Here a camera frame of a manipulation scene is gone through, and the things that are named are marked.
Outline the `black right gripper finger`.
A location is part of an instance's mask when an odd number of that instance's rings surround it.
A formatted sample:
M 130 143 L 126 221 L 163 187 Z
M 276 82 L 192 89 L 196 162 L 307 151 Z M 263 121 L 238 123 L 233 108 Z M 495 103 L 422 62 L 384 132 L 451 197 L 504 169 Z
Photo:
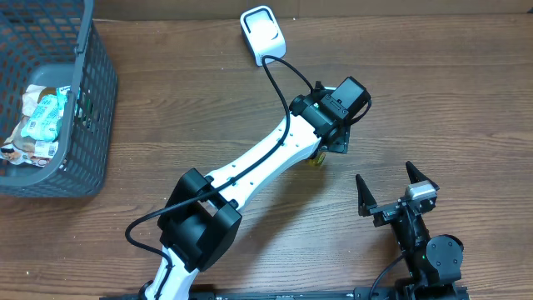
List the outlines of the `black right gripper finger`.
M 406 162 L 406 170 L 411 184 L 428 181 L 435 190 L 440 189 L 440 187 L 435 182 L 433 182 L 424 173 L 422 173 L 411 161 Z
M 377 207 L 377 203 L 360 174 L 356 175 L 356 186 L 358 191 L 358 213 L 362 217 L 371 216 L 371 210 Z

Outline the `yellow dish soap bottle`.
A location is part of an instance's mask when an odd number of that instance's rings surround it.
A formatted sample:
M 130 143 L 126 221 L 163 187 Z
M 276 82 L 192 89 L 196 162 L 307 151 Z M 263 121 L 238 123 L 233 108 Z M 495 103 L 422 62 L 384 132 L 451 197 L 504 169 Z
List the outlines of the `yellow dish soap bottle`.
M 310 157 L 306 160 L 306 163 L 313 167 L 320 167 L 326 158 L 326 153 L 323 151 L 318 151 L 313 157 Z

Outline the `teal wet wipes pack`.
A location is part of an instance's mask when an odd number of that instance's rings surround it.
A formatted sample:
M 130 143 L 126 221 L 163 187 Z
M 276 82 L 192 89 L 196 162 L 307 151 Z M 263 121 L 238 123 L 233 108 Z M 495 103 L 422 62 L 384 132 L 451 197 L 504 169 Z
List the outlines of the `teal wet wipes pack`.
M 61 131 L 70 92 L 70 86 L 30 85 L 22 95 L 22 114 L 28 120 L 22 127 L 21 136 L 36 141 L 54 142 Z

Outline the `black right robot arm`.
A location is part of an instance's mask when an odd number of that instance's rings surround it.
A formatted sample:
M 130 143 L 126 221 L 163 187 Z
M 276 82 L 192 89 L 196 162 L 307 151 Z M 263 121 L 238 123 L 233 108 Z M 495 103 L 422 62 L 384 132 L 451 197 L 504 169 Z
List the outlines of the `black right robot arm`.
M 440 187 L 408 161 L 410 184 L 394 203 L 380 206 L 361 175 L 356 175 L 358 213 L 372 217 L 375 227 L 391 226 L 401 255 L 391 262 L 368 287 L 354 290 L 356 299 L 449 299 L 468 300 L 461 279 L 464 245 L 453 235 L 431 237 L 422 218 L 436 207 Z M 405 262 L 410 276 L 396 280 L 392 287 L 379 288 L 379 282 L 399 262 Z

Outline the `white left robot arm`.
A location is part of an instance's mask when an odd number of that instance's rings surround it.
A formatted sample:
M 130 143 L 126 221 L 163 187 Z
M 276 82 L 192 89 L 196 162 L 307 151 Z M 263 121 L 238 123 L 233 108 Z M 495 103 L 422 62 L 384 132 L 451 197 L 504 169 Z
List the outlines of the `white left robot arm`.
M 317 84 L 286 103 L 285 117 L 254 147 L 224 167 L 183 174 L 155 218 L 162 231 L 162 263 L 140 290 L 141 299 L 187 299 L 196 276 L 233 244 L 242 210 L 265 186 L 320 151 L 345 153 L 354 116 L 370 102 L 365 88 L 348 77 L 338 87 Z

